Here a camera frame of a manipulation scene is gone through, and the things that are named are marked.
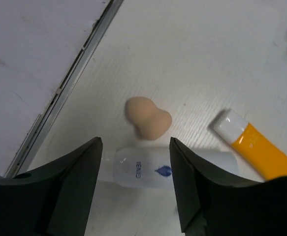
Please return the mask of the orange tube white cap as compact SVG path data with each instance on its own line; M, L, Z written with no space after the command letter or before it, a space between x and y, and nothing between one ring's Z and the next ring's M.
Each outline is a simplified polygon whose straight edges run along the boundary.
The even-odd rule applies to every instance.
M232 109L222 110L210 127L264 180L287 176L287 155Z

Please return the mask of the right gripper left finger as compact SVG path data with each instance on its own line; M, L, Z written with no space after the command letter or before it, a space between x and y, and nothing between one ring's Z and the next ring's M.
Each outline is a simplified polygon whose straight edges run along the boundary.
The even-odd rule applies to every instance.
M95 137L71 153L0 178L0 236L82 236L101 163Z

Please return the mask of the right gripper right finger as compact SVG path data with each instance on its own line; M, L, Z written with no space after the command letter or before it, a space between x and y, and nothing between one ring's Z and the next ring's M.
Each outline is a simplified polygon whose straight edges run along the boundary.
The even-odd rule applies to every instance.
M287 236L287 177L256 182L229 173L171 138L170 161L187 236Z

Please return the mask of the beige makeup sponge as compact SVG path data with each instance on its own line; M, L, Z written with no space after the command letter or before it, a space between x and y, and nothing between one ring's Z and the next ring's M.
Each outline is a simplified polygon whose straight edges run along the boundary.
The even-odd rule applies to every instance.
M126 116L143 139L154 141L172 124L172 116L147 97L132 97L126 102Z

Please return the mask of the white bottle blue print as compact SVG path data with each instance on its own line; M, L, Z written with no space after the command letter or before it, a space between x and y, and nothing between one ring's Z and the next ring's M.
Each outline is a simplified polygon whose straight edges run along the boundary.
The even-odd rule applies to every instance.
M105 151L98 180L130 188L173 189L169 148L126 147Z

